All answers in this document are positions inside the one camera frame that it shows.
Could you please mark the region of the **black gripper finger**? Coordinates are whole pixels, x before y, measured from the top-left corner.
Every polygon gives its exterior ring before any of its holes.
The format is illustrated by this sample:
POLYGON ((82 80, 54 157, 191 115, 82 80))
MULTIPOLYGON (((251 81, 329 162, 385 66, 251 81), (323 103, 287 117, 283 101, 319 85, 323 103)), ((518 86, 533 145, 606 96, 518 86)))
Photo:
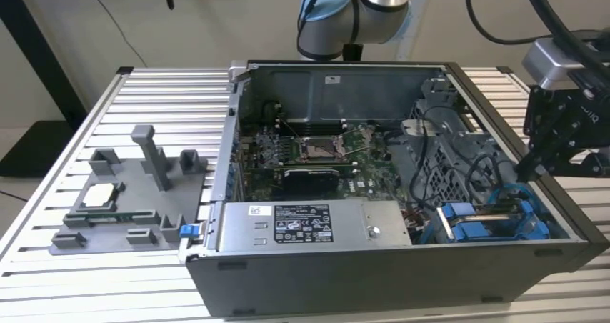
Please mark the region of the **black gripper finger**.
POLYGON ((580 129, 578 122, 562 124, 552 129, 545 141, 540 144, 542 147, 540 164, 552 175, 564 175, 569 168, 570 159, 576 155, 574 135, 580 129))
POLYGON ((529 137, 529 152, 517 165, 520 179, 530 179, 542 160, 541 142, 545 138, 545 113, 549 106, 549 91, 540 86, 532 88, 525 115, 524 134, 529 137))

